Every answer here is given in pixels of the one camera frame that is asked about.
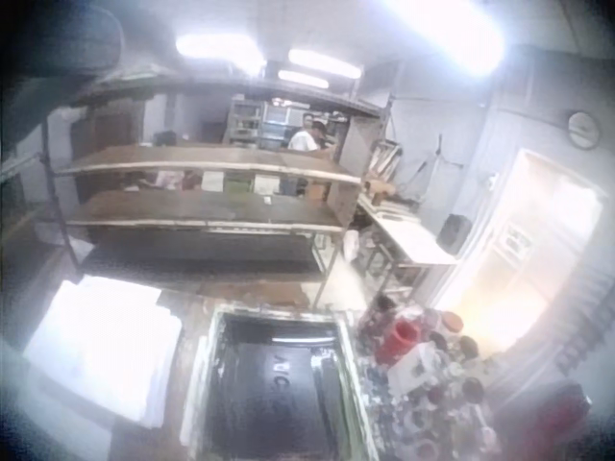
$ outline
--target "red bucket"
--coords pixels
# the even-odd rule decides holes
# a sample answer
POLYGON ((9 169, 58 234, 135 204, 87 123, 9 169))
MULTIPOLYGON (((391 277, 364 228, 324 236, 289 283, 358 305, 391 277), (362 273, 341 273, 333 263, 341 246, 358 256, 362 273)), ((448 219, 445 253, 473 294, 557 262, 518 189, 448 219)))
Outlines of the red bucket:
POLYGON ((415 324, 405 319, 398 320, 376 351, 376 361, 393 365, 416 346, 420 338, 421 332, 415 324))

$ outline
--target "fluorescent light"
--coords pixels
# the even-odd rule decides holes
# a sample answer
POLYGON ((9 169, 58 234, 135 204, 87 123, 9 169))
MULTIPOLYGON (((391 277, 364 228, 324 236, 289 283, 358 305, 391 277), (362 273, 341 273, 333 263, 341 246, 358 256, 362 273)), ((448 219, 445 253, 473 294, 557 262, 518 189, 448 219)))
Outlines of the fluorescent light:
POLYGON ((504 56, 496 24, 468 0, 384 0, 415 32, 433 42, 469 73, 493 71, 504 56))
POLYGON ((329 82, 324 79, 312 77, 311 75, 302 74, 300 72, 293 72, 292 70, 281 70, 278 72, 278 77, 282 80, 287 80, 296 84, 316 86, 323 89, 327 89, 329 87, 329 82))
POLYGON ((271 338, 274 343, 330 343, 335 338, 271 338))
POLYGON ((266 64, 254 41, 240 34, 190 34, 180 36, 175 46, 187 58, 230 61, 248 75, 257 75, 266 64))
POLYGON ((293 49, 288 52, 288 59, 293 64, 330 72, 349 79, 358 79, 361 76, 361 69, 358 67, 329 56, 319 55, 313 51, 293 49))

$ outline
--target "black speaker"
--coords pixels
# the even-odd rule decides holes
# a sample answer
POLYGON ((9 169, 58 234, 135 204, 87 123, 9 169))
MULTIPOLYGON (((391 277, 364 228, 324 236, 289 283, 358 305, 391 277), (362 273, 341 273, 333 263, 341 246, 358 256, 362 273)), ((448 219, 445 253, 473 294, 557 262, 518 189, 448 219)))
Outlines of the black speaker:
POLYGON ((456 255, 472 230, 472 222, 465 216, 449 214, 436 241, 449 255, 456 255))

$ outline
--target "white shirt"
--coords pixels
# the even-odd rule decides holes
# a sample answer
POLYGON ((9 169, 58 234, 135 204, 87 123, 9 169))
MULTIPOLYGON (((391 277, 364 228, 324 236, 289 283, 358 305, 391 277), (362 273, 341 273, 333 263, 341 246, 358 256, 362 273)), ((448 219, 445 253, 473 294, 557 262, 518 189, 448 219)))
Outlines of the white shirt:
POLYGON ((292 149, 293 151, 317 151, 318 144, 316 144, 314 138, 311 137, 311 134, 305 130, 301 130, 290 138, 288 149, 292 149))

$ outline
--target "screen printing frame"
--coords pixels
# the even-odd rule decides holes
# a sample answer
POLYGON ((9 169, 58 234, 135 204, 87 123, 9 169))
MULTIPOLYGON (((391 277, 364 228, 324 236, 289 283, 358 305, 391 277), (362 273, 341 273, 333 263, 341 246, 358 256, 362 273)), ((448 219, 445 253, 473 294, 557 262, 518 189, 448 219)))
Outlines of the screen printing frame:
POLYGON ((209 325, 209 335, 205 350, 204 373, 201 381, 200 396, 198 398, 199 409, 195 412, 194 430, 190 441, 192 459, 221 459, 220 455, 211 451, 205 434, 207 428, 207 412, 209 403, 209 390, 212 384, 212 371, 218 353, 220 335, 225 325, 225 316, 248 317, 270 321, 307 322, 329 324, 335 326, 338 334, 340 357, 340 385, 346 421, 350 434, 350 455, 343 461, 377 461, 379 459, 376 446, 372 437, 367 413, 360 397, 360 383, 355 367, 355 354, 353 351, 350 333, 346 319, 341 313, 314 314, 309 312, 288 312, 269 310, 265 308, 253 308, 243 305, 226 304, 214 309, 209 325))

